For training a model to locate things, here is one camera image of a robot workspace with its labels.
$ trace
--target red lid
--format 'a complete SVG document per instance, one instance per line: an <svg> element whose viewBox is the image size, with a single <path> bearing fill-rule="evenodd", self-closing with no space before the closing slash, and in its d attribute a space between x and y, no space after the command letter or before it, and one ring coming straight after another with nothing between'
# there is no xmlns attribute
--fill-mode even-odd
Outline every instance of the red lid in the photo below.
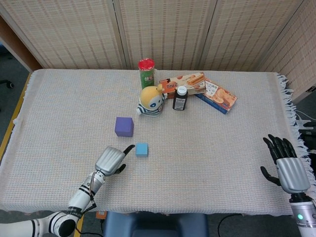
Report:
<svg viewBox="0 0 316 237"><path fill-rule="evenodd" d="M155 62L151 58L144 58L139 61L138 68L142 71L148 71L153 69L155 66Z"/></svg>

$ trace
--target light blue block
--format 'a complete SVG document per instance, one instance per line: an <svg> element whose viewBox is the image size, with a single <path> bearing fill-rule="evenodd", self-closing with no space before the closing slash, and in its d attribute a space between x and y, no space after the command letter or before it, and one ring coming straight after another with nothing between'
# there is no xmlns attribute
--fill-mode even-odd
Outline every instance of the light blue block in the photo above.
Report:
<svg viewBox="0 0 316 237"><path fill-rule="evenodd" d="M148 144L146 142L136 143L136 156L147 157L148 156Z"/></svg>

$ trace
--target snack box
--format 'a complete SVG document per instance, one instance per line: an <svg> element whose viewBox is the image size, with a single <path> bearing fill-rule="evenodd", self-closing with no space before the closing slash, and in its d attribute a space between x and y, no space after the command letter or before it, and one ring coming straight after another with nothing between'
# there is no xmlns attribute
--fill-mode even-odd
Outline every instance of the snack box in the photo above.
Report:
<svg viewBox="0 0 316 237"><path fill-rule="evenodd" d="M227 114L233 107L237 97L208 78L205 78L205 87L206 92L196 96L223 114Z"/></svg>
<svg viewBox="0 0 316 237"><path fill-rule="evenodd" d="M168 99L174 97L174 91L178 86L184 85L189 95L205 93L205 76L204 73L194 73L190 75L177 76L176 78L163 79L159 83L162 84L163 93L167 93Z"/></svg>

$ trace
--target purple cube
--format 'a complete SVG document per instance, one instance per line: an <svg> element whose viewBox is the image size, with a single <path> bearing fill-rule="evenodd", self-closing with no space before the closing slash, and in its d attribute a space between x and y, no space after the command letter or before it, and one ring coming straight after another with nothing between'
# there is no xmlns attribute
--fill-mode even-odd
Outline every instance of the purple cube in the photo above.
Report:
<svg viewBox="0 0 316 237"><path fill-rule="evenodd" d="M115 133L118 137L132 137L134 131L134 123L132 118L117 117L115 123Z"/></svg>

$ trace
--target white bottle cap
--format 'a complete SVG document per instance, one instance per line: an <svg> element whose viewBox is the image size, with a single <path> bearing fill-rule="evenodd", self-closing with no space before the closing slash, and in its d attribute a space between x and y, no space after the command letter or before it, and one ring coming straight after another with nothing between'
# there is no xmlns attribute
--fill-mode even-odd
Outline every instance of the white bottle cap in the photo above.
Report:
<svg viewBox="0 0 316 237"><path fill-rule="evenodd" d="M185 95L187 94L187 88L183 85L179 86L177 89L178 95Z"/></svg>

